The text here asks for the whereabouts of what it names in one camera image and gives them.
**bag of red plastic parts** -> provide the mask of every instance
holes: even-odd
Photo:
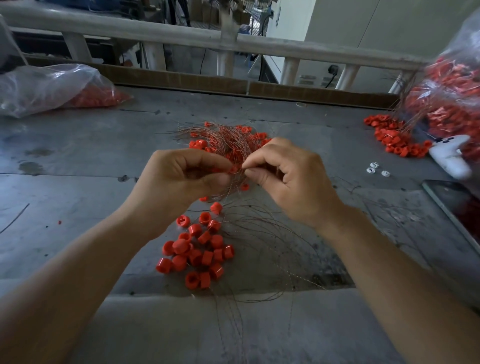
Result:
[[[462,153],[480,162],[480,9],[425,69],[425,78],[407,95],[405,107],[411,120],[426,123],[434,137],[469,135]]]
[[[16,118],[58,108],[115,106],[131,99],[85,64],[22,66],[0,75],[0,115]]]

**white plastic part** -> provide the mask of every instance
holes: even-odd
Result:
[[[457,150],[468,142],[468,135],[456,135],[433,143],[429,153],[445,172],[457,180],[466,180],[472,175],[470,166]]]

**metal railing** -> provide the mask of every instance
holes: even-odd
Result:
[[[234,52],[285,57],[282,85],[294,84],[300,60],[345,64],[336,86],[338,90],[350,89],[361,66],[398,70],[399,76],[391,93],[398,93],[402,80],[429,62],[425,58],[380,50],[243,35],[238,34],[235,27],[229,28],[228,22],[222,22],[222,30],[216,31],[102,16],[51,5],[31,5],[25,0],[0,1],[0,14],[12,27],[62,32],[76,61],[92,61],[84,35],[115,37],[144,42],[147,58],[150,58],[147,63],[163,67],[165,63],[158,61],[163,57],[159,54],[163,49],[159,45],[163,43],[216,49],[217,74],[227,77],[233,73]]]

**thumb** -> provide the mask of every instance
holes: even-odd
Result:
[[[192,181],[191,192],[196,196],[220,194],[230,186],[231,177],[226,173],[212,173]]]
[[[248,168],[245,170],[245,175],[255,183],[261,185],[274,200],[275,197],[286,188],[281,180],[265,168]]]

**left hand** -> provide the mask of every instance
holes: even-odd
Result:
[[[200,178],[195,174],[209,168],[227,172],[231,167],[228,159],[198,149],[157,150],[114,216],[145,244],[159,237],[194,201],[220,194],[230,185],[226,173]]]

